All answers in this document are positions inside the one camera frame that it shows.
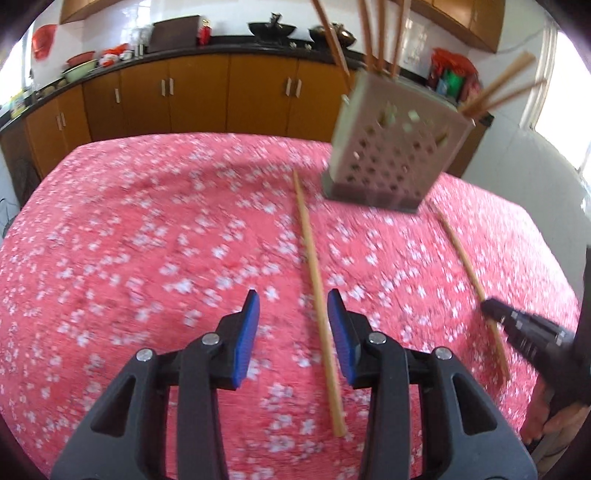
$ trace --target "bottle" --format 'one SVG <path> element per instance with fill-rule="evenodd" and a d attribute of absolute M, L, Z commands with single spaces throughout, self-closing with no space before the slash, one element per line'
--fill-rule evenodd
<path fill-rule="evenodd" d="M 203 25 L 199 29 L 199 45 L 208 45 L 212 36 L 212 28 L 209 26 L 209 20 L 203 19 Z"/>

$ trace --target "wooden chopstick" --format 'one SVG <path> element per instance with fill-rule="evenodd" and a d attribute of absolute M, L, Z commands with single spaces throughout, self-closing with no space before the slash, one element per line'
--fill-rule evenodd
<path fill-rule="evenodd" d="M 501 73 L 488 87 L 486 87 L 477 97 L 457 109 L 458 112 L 464 116 L 472 116 L 475 112 L 482 109 L 482 105 L 488 101 L 491 95 L 494 95 L 500 88 L 505 86 L 514 77 L 523 72 L 535 62 L 535 55 L 528 51 L 524 51 L 509 65 L 503 73 Z"/>
<path fill-rule="evenodd" d="M 378 72 L 386 68 L 386 0 L 378 0 Z"/>
<path fill-rule="evenodd" d="M 336 36 L 335 29 L 329 23 L 328 17 L 326 17 L 326 13 L 320 4 L 320 0 L 312 0 L 312 4 L 316 9 L 316 13 L 318 14 L 318 18 L 320 19 L 320 23 L 324 27 L 324 36 L 326 37 L 326 41 L 329 44 L 330 52 L 332 53 L 333 60 L 335 61 L 337 67 L 340 69 L 341 74 L 345 80 L 345 85 L 350 90 L 351 89 L 351 75 L 349 74 L 349 68 L 347 67 L 347 61 L 345 60 L 345 55 L 343 54 L 343 49 L 340 47 L 339 39 Z"/>
<path fill-rule="evenodd" d="M 345 418 L 343 415 L 343 401 L 340 397 L 339 376 L 337 374 L 335 356 L 330 339 L 330 325 L 328 312 L 326 311 L 326 297 L 324 296 L 324 287 L 322 277 L 320 276 L 320 267 L 316 246 L 314 245 L 314 235 L 310 225 L 310 216 L 306 208 L 304 193 L 302 192 L 300 179 L 294 170 L 295 196 L 297 206 L 300 211 L 301 229 L 304 234 L 304 243 L 308 255 L 308 265 L 310 267 L 310 278 L 312 280 L 312 289 L 314 291 L 314 306 L 316 308 L 316 320 L 318 322 L 318 331 L 320 338 L 320 347 L 322 349 L 322 363 L 324 364 L 324 374 L 326 375 L 326 385 L 328 388 L 330 416 L 332 418 L 333 433 L 335 437 L 343 437 L 347 434 Z"/>
<path fill-rule="evenodd" d="M 365 43 L 365 65 L 369 72 L 374 70 L 374 50 L 372 45 L 371 26 L 369 24 L 368 6 L 365 0 L 357 0 L 361 27 L 363 28 L 363 42 Z"/>
<path fill-rule="evenodd" d="M 460 242 L 460 239 L 457 237 L 456 233 L 453 231 L 453 228 L 451 227 L 451 225 L 449 224 L 447 219 L 443 216 L 441 210 L 439 210 L 439 208 L 435 204 L 433 204 L 432 202 L 427 202 L 427 204 L 430 207 L 430 209 L 437 215 L 437 218 L 439 219 L 439 223 L 441 224 L 443 229 L 446 231 L 447 236 L 451 240 L 453 246 L 455 247 L 455 249 L 457 251 L 458 256 L 460 257 L 460 260 L 462 260 L 462 264 L 464 265 L 464 268 L 466 269 L 466 273 L 468 274 L 468 278 L 470 278 L 470 282 L 472 282 L 472 286 L 474 286 L 474 290 L 476 290 L 476 294 L 478 295 L 478 299 L 480 301 L 486 300 L 486 293 L 484 291 L 484 288 L 482 287 L 480 280 L 478 280 L 478 276 L 476 275 L 476 272 L 474 271 L 474 267 L 472 266 L 472 262 L 470 262 L 470 258 L 468 258 L 466 250 L 464 250 L 464 247 L 463 247 L 462 243 Z M 509 363 L 508 363 L 507 357 L 505 355 L 505 348 L 503 346 L 503 339 L 501 338 L 501 333 L 499 332 L 499 328 L 497 327 L 496 322 L 494 320 L 487 319 L 486 325 L 490 329 L 492 336 L 495 340 L 496 354 L 497 354 L 497 358 L 499 360 L 499 365 L 501 367 L 501 372 L 502 372 L 503 378 L 506 382 L 508 382 L 511 380 L 511 370 L 509 369 Z"/>
<path fill-rule="evenodd" d="M 498 100 L 495 100 L 491 103 L 487 103 L 486 105 L 482 106 L 480 110 L 478 110 L 475 113 L 470 114 L 470 116 L 473 119 L 479 119 L 482 115 L 486 114 L 487 112 L 493 110 L 494 108 L 499 108 L 501 105 L 510 102 L 511 100 L 524 95 L 526 93 L 529 93 L 530 91 L 532 91 L 534 88 L 538 88 L 541 85 L 545 85 L 547 82 L 546 79 L 541 79 L 541 80 L 536 80 L 535 82 L 531 82 L 528 85 L 525 85 L 522 88 L 519 88 L 517 90 L 514 90 L 511 93 L 508 93 L 507 95 L 505 95 L 504 97 L 499 98 Z"/>
<path fill-rule="evenodd" d="M 392 77 L 398 76 L 400 72 L 398 62 L 400 61 L 400 55 L 402 55 L 402 40 L 404 39 L 404 32 L 406 31 L 406 23 L 410 12 L 410 2 L 411 0 L 402 0 L 400 12 L 398 13 L 398 30 L 394 41 L 394 57 L 392 58 L 392 63 L 390 65 L 390 76 Z"/>

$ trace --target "wooden cabinet door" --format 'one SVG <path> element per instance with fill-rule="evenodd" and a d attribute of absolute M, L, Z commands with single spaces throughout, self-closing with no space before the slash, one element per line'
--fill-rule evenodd
<path fill-rule="evenodd" d="M 433 0 L 433 6 L 453 18 L 460 25 L 470 28 L 475 0 Z"/>
<path fill-rule="evenodd" d="M 300 60 L 287 136 L 330 142 L 345 93 L 345 81 L 335 65 Z"/>
<path fill-rule="evenodd" d="M 476 0 L 470 30 L 497 51 L 505 19 L 505 0 Z"/>
<path fill-rule="evenodd" d="M 67 152 L 90 143 L 82 85 L 75 86 L 57 98 Z"/>
<path fill-rule="evenodd" d="M 88 127 L 93 141 L 126 134 L 119 72 L 108 73 L 83 84 Z"/>
<path fill-rule="evenodd" d="M 168 60 L 121 70 L 121 105 L 129 136 L 170 133 Z"/>
<path fill-rule="evenodd" d="M 89 0 L 64 0 L 61 5 L 60 23 L 65 23 L 88 3 Z"/>
<path fill-rule="evenodd" d="M 285 135 L 296 71 L 296 59 L 232 55 L 228 132 Z"/>
<path fill-rule="evenodd" d="M 168 61 L 170 126 L 175 133 L 225 132 L 230 55 Z"/>
<path fill-rule="evenodd" d="M 57 101 L 49 101 L 25 118 L 31 149 L 43 178 L 67 154 Z"/>

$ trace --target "table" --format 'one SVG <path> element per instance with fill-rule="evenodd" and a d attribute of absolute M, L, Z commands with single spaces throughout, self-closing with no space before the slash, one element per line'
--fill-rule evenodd
<path fill-rule="evenodd" d="M 137 350 L 183 348 L 255 288 L 261 318 L 248 377 L 219 395 L 230 478 L 356 477 L 369 391 L 341 378 L 349 433 L 335 439 L 294 168 L 326 287 L 405 347 L 449 346 L 519 428 L 535 372 L 506 346 L 513 381 L 502 383 L 475 292 L 437 218 L 424 205 L 409 215 L 325 200 L 329 157 L 330 145 L 317 142 L 153 135 L 80 147 L 44 180 L 0 251 L 0 411 L 44 472 Z M 575 327 L 574 293 L 523 209 L 447 175 L 430 200 L 488 294 Z"/>

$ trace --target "black countertop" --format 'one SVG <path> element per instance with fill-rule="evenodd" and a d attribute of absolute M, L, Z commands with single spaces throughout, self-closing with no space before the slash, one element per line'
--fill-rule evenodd
<path fill-rule="evenodd" d="M 77 80 L 73 83 L 69 83 L 61 88 L 56 89 L 51 94 L 39 99 L 36 103 L 28 107 L 23 113 L 21 113 L 18 117 L 14 119 L 9 119 L 8 122 L 3 124 L 0 127 L 0 132 L 9 128 L 15 122 L 22 120 L 30 113 L 34 112 L 37 108 L 43 106 L 53 98 L 57 97 L 58 95 L 64 93 L 66 90 L 75 87 L 81 83 L 87 82 L 88 80 L 100 77 L 101 75 L 105 75 L 107 73 L 116 72 L 117 70 L 121 70 L 127 67 L 131 67 L 133 65 L 139 65 L 141 63 L 148 63 L 150 61 L 156 60 L 166 60 L 172 59 L 175 57 L 184 57 L 184 56 L 191 56 L 191 55 L 207 55 L 207 54 L 214 54 L 214 53 L 244 53 L 244 54 L 263 54 L 263 55 L 273 55 L 273 56 L 281 56 L 281 57 L 291 57 L 294 59 L 305 59 L 305 60 L 312 60 L 318 61 L 322 63 L 329 63 L 334 64 L 332 56 L 329 50 L 316 50 L 314 49 L 314 43 L 303 41 L 303 40 L 292 40 L 288 39 L 288 44 L 266 44 L 266 43 L 257 43 L 255 37 L 248 35 L 248 36 L 234 36 L 234 35 L 226 35 L 220 37 L 212 37 L 210 44 L 203 46 L 203 47 L 192 47 L 192 48 L 180 48 L 177 50 L 167 50 L 161 51 L 156 53 L 147 53 L 142 57 L 136 57 L 131 60 L 127 61 L 120 61 L 119 63 L 114 64 L 111 67 L 98 67 L 84 78 Z M 312 46 L 312 49 L 306 48 L 306 45 Z M 358 70 L 360 68 L 364 68 L 365 64 L 363 63 L 363 54 L 353 50 L 345 50 L 345 58 L 347 60 L 347 65 L 352 70 Z M 416 75 L 415 73 L 401 69 L 400 75 L 405 77 L 413 82 L 418 83 L 419 85 L 425 85 L 425 78 Z"/>

